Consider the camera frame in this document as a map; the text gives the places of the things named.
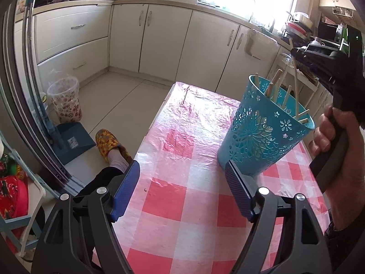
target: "silver screw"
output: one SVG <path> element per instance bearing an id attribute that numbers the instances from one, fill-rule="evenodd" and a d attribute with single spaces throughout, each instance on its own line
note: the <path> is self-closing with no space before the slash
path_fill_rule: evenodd
<path id="1" fill-rule="evenodd" d="M 66 201 L 70 196 L 68 194 L 62 194 L 60 196 L 61 201 Z"/>
<path id="2" fill-rule="evenodd" d="M 107 192 L 107 188 L 106 188 L 106 187 L 104 187 L 104 186 L 102 186 L 102 187 L 98 188 L 98 189 L 96 190 L 96 192 L 97 192 L 99 195 L 102 195 L 102 194 L 104 194 L 104 193 L 106 193 L 106 192 Z"/>
<path id="3" fill-rule="evenodd" d="M 261 187 L 258 189 L 258 192 L 261 194 L 261 195 L 268 195 L 269 194 L 269 189 L 267 187 Z"/>
<path id="4" fill-rule="evenodd" d="M 297 194 L 297 195 L 296 195 L 296 198 L 297 198 L 299 201 L 304 201 L 304 200 L 305 200 L 305 195 L 303 195 L 303 194 Z"/>

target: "finger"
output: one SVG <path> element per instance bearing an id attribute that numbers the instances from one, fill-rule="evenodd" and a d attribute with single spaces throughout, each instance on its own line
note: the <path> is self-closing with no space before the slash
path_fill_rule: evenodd
<path id="1" fill-rule="evenodd" d="M 327 118 L 330 118 L 332 117 L 333 115 L 333 105 L 332 104 L 327 104 L 324 108 L 324 115 L 327 117 Z"/>
<path id="2" fill-rule="evenodd" d="M 314 130 L 314 142 L 319 146 L 322 152 L 327 152 L 330 150 L 331 142 L 330 140 L 320 131 L 319 128 Z"/>
<path id="3" fill-rule="evenodd" d="M 330 122 L 326 114 L 322 114 L 319 117 L 319 130 L 323 133 L 328 140 L 332 141 L 336 137 L 336 130 L 333 124 Z"/>
<path id="4" fill-rule="evenodd" d="M 349 145 L 352 149 L 357 151 L 364 151 L 364 139 L 360 132 L 360 125 L 356 119 L 356 116 L 351 111 L 341 111 L 337 108 L 333 108 L 333 116 L 338 125 L 346 129 L 349 137 Z"/>
<path id="5" fill-rule="evenodd" d="M 310 154 L 314 157 L 316 157 L 321 152 L 321 149 L 313 140 L 311 142 L 309 142 L 308 148 L 309 148 Z"/>

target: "plastic container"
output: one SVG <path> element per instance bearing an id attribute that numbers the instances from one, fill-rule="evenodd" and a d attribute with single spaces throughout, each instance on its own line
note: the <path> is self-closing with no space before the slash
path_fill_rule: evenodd
<path id="1" fill-rule="evenodd" d="M 314 130 L 314 121 L 309 114 L 307 124 L 301 124 L 293 118 L 295 98 L 289 96 L 287 106 L 281 109 L 286 91 L 279 90 L 277 104 L 266 97 L 265 92 L 270 81 L 260 77 L 260 89 L 249 84 L 233 118 L 231 126 L 218 150 L 218 161 L 224 169 L 229 160 L 233 160 L 242 174 L 255 176 L 276 163 L 286 155 L 304 136 Z M 305 109 L 299 106 L 299 112 Z"/>
<path id="2" fill-rule="evenodd" d="M 56 81 L 47 89 L 60 123 L 78 122 L 83 117 L 78 98 L 79 88 L 78 79 L 70 76 Z"/>

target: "slipper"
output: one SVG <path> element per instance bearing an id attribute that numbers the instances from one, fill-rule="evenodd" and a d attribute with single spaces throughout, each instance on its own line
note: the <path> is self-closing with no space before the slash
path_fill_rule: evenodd
<path id="1" fill-rule="evenodd" d="M 107 163 L 109 163 L 108 153 L 114 148 L 119 149 L 120 154 L 122 155 L 122 157 L 124 157 L 127 163 L 131 163 L 133 161 L 126 148 L 122 144 L 120 144 L 117 138 L 108 130 L 101 129 L 100 131 L 98 131 L 95 135 L 95 140 L 99 152 Z"/>

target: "plastic table cover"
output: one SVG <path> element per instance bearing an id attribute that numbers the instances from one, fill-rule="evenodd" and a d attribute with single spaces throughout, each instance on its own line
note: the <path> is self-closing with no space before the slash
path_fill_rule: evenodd
<path id="1" fill-rule="evenodd" d="M 136 274 L 232 269 L 252 225 L 238 210 L 217 150 L 239 104 L 180 82 L 171 88 L 136 154 L 141 176 L 134 194 L 114 224 Z M 306 195 L 325 231 L 329 215 L 310 161 L 300 142 L 257 182 L 277 195 Z M 278 218 L 263 270 L 274 263 L 281 229 Z"/>

